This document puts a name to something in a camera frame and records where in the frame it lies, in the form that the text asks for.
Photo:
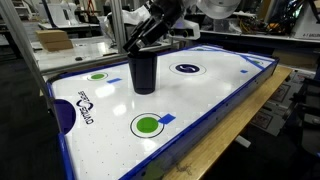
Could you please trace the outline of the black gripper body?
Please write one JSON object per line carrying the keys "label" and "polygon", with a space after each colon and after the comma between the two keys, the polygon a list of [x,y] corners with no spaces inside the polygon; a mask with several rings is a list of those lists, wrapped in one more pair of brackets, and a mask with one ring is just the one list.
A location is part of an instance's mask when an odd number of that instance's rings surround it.
{"label": "black gripper body", "polygon": [[152,0],[150,17],[139,22],[123,49],[137,54],[141,48],[153,44],[166,34],[184,12],[182,0]]}

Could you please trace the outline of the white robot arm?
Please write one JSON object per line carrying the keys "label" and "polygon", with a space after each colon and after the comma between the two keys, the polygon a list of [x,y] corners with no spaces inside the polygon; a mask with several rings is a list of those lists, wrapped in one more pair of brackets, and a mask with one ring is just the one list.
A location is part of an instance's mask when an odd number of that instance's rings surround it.
{"label": "white robot arm", "polygon": [[135,25],[123,49],[137,54],[168,34],[177,39],[196,40],[200,25],[187,20],[187,9],[196,6],[212,19],[225,19],[233,14],[241,0],[150,0],[132,12],[123,10],[125,23]]}

